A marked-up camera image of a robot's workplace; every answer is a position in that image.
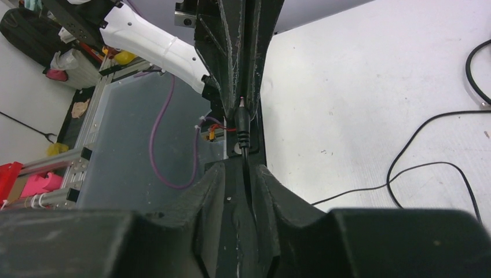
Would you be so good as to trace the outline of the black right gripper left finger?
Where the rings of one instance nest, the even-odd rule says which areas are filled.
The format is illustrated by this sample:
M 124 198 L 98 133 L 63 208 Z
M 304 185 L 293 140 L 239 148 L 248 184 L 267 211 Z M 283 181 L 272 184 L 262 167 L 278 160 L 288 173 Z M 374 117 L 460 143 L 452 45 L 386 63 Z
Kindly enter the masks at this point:
M 225 165 L 160 210 L 1 213 L 2 277 L 214 277 Z

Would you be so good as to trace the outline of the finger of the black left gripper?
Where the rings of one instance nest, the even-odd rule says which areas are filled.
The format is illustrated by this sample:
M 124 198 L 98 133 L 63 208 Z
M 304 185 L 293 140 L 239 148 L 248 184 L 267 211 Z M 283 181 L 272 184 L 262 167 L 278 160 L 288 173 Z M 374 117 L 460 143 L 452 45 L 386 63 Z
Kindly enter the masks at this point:
M 227 27 L 222 1 L 197 2 L 195 49 L 206 67 L 208 85 L 218 91 L 218 98 L 226 117 L 233 117 L 236 101 L 233 96 L 230 73 Z
M 257 113 L 266 54 L 283 4 L 283 0 L 245 3 L 243 96 L 250 115 Z

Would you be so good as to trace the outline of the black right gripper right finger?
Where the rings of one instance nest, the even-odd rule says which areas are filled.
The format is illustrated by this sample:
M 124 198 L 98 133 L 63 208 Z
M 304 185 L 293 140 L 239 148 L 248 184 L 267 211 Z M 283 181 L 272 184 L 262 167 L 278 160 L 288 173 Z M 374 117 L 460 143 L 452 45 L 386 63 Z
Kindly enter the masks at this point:
M 460 210 L 336 208 L 327 213 L 255 169 L 266 277 L 489 277 L 490 236 Z

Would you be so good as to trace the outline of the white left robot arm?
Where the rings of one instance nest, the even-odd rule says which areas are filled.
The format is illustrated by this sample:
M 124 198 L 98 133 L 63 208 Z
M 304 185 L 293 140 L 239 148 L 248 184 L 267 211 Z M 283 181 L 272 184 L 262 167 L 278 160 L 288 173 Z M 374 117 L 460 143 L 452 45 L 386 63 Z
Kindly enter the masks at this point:
M 198 93 L 208 76 L 226 118 L 234 118 L 241 105 L 254 117 L 282 7 L 282 1 L 197 1 L 195 41 L 188 44 L 122 5 L 109 11 L 100 33 L 107 46 L 136 54 Z

